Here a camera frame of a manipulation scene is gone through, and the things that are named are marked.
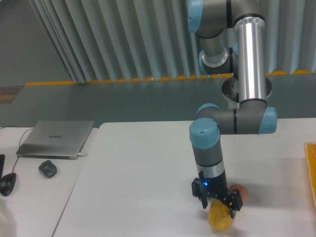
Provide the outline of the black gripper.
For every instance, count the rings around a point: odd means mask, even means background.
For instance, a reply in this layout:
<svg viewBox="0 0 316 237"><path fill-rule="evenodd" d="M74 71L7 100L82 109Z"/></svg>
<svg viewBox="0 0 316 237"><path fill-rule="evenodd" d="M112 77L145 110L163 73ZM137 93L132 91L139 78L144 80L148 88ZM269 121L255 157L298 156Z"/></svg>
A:
<svg viewBox="0 0 316 237"><path fill-rule="evenodd" d="M241 210L243 201L238 189L228 190L226 172L223 171L217 177L206 178L204 171L200 171L198 177L191 183L192 194L201 201L203 209L208 206L207 198L215 198L221 200L229 209L230 217L234 219L236 212Z"/></svg>

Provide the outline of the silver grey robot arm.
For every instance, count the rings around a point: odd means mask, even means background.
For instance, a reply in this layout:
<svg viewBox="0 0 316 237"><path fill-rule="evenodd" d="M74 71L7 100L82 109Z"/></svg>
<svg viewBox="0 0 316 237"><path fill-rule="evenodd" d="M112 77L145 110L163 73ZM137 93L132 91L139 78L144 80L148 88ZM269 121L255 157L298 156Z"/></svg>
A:
<svg viewBox="0 0 316 237"><path fill-rule="evenodd" d="M238 190L230 191L221 149L222 135L271 134L277 112L267 104L263 33L265 18L254 0L191 0L188 29L201 39L199 65L208 75L232 73L238 81L237 109L199 107L189 127L198 177L192 193L203 207L220 201L231 218L242 208Z"/></svg>

